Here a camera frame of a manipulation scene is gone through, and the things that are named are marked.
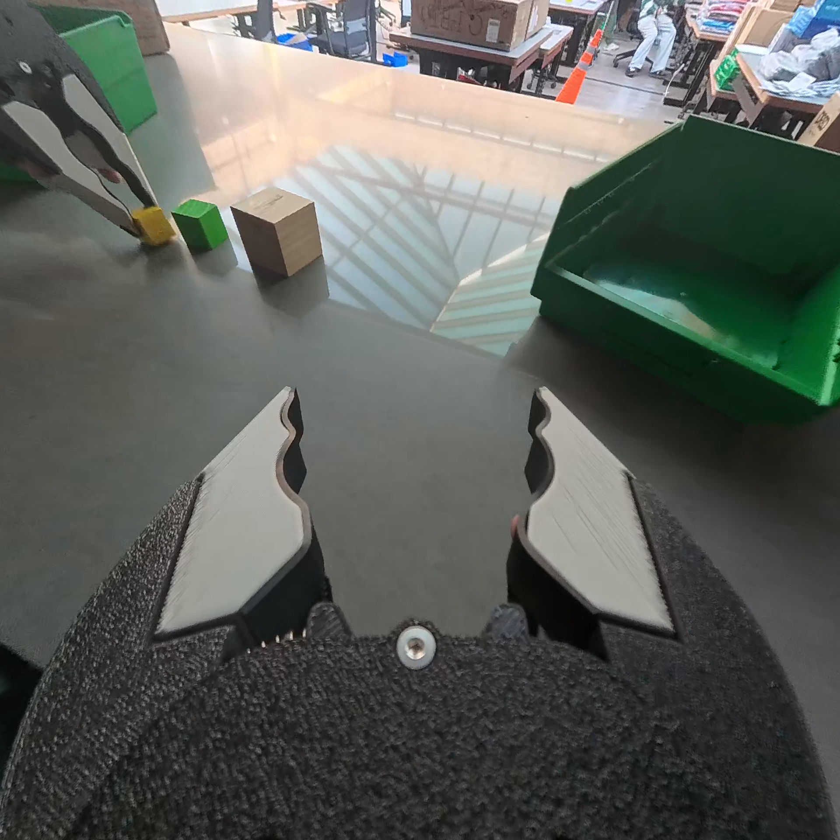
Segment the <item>orange traffic cone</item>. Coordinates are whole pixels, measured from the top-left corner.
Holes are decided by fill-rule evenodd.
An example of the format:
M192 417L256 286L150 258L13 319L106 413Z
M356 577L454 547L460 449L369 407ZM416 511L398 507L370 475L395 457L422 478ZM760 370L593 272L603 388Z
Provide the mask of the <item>orange traffic cone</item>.
M596 57L598 48L603 37L603 29L599 28L591 38L589 45L585 48L581 59L578 61L576 67L572 70L569 78L563 84L560 93L555 101L562 104L573 106L580 93L585 80L586 73L594 58Z

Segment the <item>printed cardboard box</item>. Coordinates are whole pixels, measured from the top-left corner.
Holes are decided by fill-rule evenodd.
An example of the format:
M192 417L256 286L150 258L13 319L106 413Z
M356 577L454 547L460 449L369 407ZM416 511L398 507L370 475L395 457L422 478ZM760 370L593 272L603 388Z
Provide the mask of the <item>printed cardboard box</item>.
M798 143L839 154L839 100L840 92L838 91L816 114L801 134Z

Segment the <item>long wooden desk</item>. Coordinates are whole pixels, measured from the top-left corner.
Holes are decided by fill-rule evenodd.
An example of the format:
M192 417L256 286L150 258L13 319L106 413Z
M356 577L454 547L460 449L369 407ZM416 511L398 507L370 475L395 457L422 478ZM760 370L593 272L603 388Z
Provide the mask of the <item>long wooden desk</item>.
M258 1L155 1L166 24L190 25L223 17L254 14Z

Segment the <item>black office chair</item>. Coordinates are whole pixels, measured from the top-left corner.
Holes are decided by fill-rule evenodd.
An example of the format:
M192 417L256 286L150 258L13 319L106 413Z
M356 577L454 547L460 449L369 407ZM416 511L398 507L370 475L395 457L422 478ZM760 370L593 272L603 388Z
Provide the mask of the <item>black office chair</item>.
M335 7L308 2L306 12L314 20L306 33L309 45L320 54L375 64L375 11L375 1L342 1Z

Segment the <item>large plain wooden cube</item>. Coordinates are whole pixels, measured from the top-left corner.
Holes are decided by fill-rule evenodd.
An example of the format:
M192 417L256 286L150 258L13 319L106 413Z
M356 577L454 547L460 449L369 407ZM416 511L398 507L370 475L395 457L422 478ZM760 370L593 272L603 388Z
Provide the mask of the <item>large plain wooden cube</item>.
M289 278L322 257L315 202L276 186L230 206L252 269Z

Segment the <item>green plastic bin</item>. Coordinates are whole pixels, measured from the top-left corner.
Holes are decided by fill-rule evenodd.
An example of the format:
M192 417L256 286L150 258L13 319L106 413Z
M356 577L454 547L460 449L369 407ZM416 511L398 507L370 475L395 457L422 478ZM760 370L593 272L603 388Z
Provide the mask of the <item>green plastic bin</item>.
M688 117L565 194L545 319L746 424L838 408L839 160Z
M62 38L99 84L103 96L126 135L157 113L133 21L123 11L58 5L31 6L58 37ZM23 71L13 59L25 59L25 49L35 58L52 56L42 24L3 20L2 81Z

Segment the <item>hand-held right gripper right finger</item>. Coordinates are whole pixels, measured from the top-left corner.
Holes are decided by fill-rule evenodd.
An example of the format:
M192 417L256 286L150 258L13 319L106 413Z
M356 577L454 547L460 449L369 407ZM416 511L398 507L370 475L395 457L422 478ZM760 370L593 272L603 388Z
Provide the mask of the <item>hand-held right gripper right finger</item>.
M547 386L528 415L528 505L511 523L507 599L531 637L609 659L607 628L676 641L633 474Z

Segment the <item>wooden table with clutter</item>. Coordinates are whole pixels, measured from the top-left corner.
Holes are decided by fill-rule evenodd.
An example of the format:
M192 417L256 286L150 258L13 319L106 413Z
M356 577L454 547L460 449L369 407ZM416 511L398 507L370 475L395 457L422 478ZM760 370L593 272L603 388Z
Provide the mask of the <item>wooden table with clutter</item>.
M797 142L831 97L792 97L767 89L765 80L758 73L760 59L766 54L738 49L740 74L733 80L733 92L715 88L711 72L719 59L715 60L707 73L707 89L700 103L705 106L708 116L720 118L724 123Z

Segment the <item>green wooden cube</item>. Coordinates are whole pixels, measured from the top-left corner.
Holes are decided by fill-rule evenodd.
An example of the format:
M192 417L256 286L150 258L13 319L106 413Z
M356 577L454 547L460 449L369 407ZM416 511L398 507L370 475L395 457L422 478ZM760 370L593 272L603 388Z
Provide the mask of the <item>green wooden cube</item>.
M227 228L215 204L190 198L172 210L172 218L193 253L206 253L228 241Z

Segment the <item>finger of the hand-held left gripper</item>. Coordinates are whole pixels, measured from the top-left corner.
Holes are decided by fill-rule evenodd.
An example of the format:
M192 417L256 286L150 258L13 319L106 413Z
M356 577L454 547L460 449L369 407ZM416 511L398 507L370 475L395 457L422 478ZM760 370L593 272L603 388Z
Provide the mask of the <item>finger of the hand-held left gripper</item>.
M65 137L70 152L103 182L110 183L98 174L98 168L108 167L119 172L123 184L142 207L157 206L151 184L129 139L110 112L75 74L65 75L60 87L70 113L70 127Z
M11 165L48 189L68 193L131 236L141 236L130 211L78 160L48 115L12 100L2 105L2 151Z

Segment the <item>yellow wooden cube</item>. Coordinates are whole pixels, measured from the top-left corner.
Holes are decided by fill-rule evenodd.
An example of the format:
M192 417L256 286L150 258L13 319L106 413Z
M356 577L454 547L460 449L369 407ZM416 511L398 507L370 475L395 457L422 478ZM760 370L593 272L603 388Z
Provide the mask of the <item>yellow wooden cube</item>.
M131 218L144 245L162 247L168 245L176 237L171 222L158 206L135 209L131 213Z

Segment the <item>large scribbled cardboard box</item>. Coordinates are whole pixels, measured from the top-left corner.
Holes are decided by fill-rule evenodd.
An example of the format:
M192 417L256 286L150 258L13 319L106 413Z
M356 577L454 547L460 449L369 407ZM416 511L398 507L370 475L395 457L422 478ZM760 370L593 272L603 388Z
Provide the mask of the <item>large scribbled cardboard box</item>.
M545 25L549 1L411 1L414 36L510 51Z

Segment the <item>stack of blue boxes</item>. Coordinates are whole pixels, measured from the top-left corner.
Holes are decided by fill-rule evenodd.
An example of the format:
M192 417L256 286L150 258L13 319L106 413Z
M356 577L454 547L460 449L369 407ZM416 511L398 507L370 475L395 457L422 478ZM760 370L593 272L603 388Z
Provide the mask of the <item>stack of blue boxes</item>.
M839 30L839 1L814 1L796 8L787 28L798 39L809 40L830 28Z

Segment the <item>stack of folded clothes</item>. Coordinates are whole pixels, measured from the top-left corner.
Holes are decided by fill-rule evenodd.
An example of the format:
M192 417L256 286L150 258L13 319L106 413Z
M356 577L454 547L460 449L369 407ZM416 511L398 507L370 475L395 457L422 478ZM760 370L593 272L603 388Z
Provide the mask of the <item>stack of folded clothes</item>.
M729 31L739 21L749 1L703 1L696 15L698 28Z

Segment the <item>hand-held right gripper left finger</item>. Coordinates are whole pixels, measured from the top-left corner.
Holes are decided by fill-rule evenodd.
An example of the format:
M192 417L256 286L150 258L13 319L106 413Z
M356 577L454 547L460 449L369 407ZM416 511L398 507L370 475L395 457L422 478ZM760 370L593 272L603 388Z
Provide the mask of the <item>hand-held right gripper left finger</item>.
M244 644L304 634L331 599L308 504L296 388L280 390L203 468L153 639L233 627Z

